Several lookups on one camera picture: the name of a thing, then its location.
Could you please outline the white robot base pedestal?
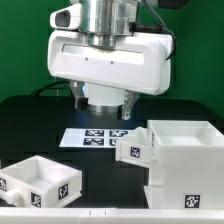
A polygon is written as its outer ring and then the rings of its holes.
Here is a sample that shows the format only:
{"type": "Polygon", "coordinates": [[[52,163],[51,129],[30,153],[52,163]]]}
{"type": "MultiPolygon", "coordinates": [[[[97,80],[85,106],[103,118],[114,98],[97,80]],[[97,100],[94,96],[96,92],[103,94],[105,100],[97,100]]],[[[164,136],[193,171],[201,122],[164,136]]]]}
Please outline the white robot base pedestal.
{"type": "Polygon", "coordinates": [[[84,94],[88,99],[88,110],[98,113],[116,113],[126,100],[124,90],[97,84],[87,83],[84,94]]]}

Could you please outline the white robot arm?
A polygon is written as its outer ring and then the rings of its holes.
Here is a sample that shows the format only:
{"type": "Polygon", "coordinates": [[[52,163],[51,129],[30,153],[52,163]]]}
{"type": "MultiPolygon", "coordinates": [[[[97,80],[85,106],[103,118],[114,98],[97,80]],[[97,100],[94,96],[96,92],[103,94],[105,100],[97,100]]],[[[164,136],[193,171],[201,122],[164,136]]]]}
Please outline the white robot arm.
{"type": "Polygon", "coordinates": [[[190,0],[69,1],[50,15],[47,66],[70,81],[76,108],[127,120],[140,94],[169,88],[176,37],[154,9],[190,0]]]}

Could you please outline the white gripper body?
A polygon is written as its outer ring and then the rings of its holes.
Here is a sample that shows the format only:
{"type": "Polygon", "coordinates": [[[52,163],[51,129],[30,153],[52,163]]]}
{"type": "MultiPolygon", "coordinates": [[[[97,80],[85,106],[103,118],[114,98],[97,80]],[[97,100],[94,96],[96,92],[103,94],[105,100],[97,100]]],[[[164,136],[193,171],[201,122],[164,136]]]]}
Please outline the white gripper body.
{"type": "Polygon", "coordinates": [[[159,95],[170,86],[171,45],[169,35],[137,32],[104,50],[87,45],[82,33],[56,30],[49,38],[47,65],[55,77],[159,95]]]}

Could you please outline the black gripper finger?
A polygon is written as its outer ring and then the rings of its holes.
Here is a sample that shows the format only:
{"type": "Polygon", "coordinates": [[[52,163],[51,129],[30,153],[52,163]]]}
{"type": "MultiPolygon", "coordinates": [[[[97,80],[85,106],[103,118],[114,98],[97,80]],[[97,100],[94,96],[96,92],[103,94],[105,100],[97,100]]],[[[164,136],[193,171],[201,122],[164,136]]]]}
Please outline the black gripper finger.
{"type": "Polygon", "coordinates": [[[88,98],[84,94],[84,83],[71,81],[70,89],[75,99],[75,108],[86,110],[88,107],[88,98]]]}
{"type": "Polygon", "coordinates": [[[132,108],[139,99],[139,93],[127,91],[124,104],[118,107],[117,117],[128,120],[131,117],[132,108]]]}

